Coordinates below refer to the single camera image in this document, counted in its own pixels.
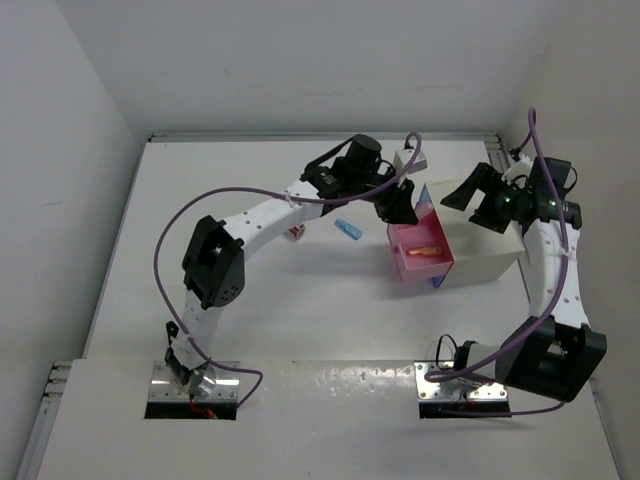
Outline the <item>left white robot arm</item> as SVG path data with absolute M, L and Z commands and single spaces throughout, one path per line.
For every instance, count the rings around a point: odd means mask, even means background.
M 245 263 L 269 242 L 358 200 L 372 203 L 386 224 L 417 223 L 408 175 L 421 143 L 410 134 L 399 160 L 388 163 L 377 140 L 356 134 L 309 162 L 284 190 L 265 191 L 265 202 L 222 220 L 201 218 L 182 260 L 185 308 L 174 316 L 178 330 L 165 354 L 178 384 L 195 388 L 203 381 L 219 318 L 245 287 Z

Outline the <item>clear tube with pink cap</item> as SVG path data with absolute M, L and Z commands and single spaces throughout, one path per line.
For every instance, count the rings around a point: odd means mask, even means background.
M 306 227 L 304 224 L 300 224 L 300 225 L 296 225 L 292 228 L 290 228 L 287 231 L 288 236 L 293 239 L 293 240 L 298 240 L 299 238 L 301 238 L 304 233 L 305 233 Z

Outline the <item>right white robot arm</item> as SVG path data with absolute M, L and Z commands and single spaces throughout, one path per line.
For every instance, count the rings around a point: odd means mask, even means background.
M 551 157 L 524 159 L 505 173 L 478 164 L 442 200 L 462 211 L 483 193 L 472 223 L 497 233 L 519 227 L 525 252 L 522 274 L 529 299 L 526 320 L 499 348 L 467 341 L 450 374 L 498 383 L 558 402 L 574 400 L 607 351 L 581 300 L 577 246 L 582 215 L 568 200 L 572 165 Z

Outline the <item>blue drawer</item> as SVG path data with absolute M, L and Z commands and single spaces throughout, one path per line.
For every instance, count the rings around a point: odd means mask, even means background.
M 418 199 L 415 204 L 416 209 L 420 209 L 424 206 L 428 206 L 429 208 L 433 208 L 433 202 L 431 198 L 431 194 L 428 189 L 428 185 L 424 184 L 421 188 L 421 191 L 418 195 Z

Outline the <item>pink drawer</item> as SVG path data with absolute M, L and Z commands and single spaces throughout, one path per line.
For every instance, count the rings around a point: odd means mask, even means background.
M 402 282 L 443 276 L 453 266 L 453 255 L 434 210 L 416 225 L 388 225 L 387 237 Z

